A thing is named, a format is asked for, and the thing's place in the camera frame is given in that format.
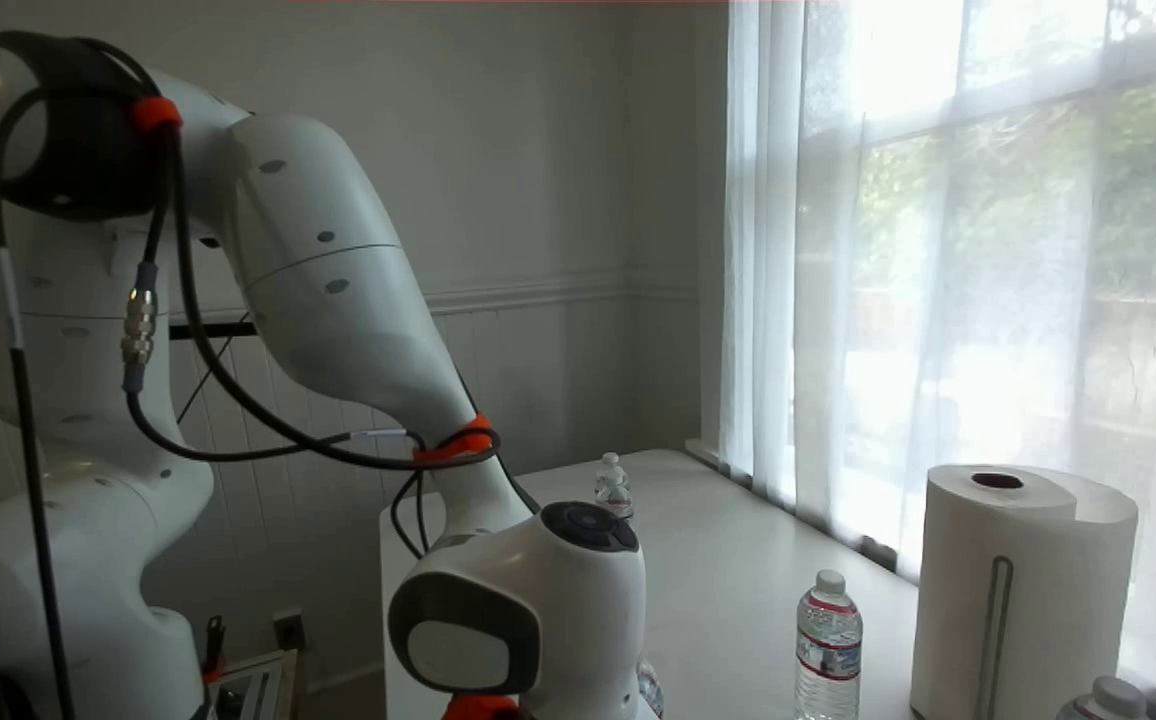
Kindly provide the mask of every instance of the table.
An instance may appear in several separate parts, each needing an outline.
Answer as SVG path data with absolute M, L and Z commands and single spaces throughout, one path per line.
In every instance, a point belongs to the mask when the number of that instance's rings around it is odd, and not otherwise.
M 538 500 L 587 500 L 594 460 L 521 477 Z M 848 576 L 862 611 L 859 715 L 909 720 L 917 589 L 853 548 L 764 505 L 684 450 L 633 450 L 636 533 L 648 561 L 648 659 L 666 720 L 788 720 L 795 690 L 795 600 L 815 567 Z M 379 514 L 383 605 L 413 556 Z M 383 646 L 389 720 L 440 720 Z

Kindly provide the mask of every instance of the sheer curtain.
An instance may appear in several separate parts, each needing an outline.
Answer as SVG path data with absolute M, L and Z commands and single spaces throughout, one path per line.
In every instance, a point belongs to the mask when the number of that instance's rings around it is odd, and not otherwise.
M 924 471 L 1124 488 L 1156 682 L 1156 0 L 734 0 L 715 450 L 920 573 Z

